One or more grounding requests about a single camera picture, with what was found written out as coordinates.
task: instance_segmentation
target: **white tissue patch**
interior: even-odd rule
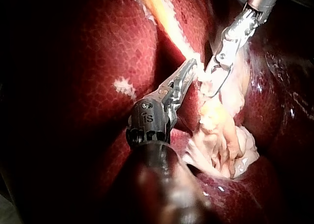
[[[148,20],[151,20],[154,25],[157,25],[157,23],[155,22],[154,16],[151,14],[151,12],[149,10],[147,10],[144,3],[141,0],[134,0],[134,1],[137,2],[143,8],[143,11],[144,11],[146,18]]]
[[[131,99],[136,102],[135,88],[133,87],[133,84],[129,84],[129,78],[125,79],[124,77],[120,77],[119,79],[116,79],[113,83],[113,87],[118,93],[130,96]]]

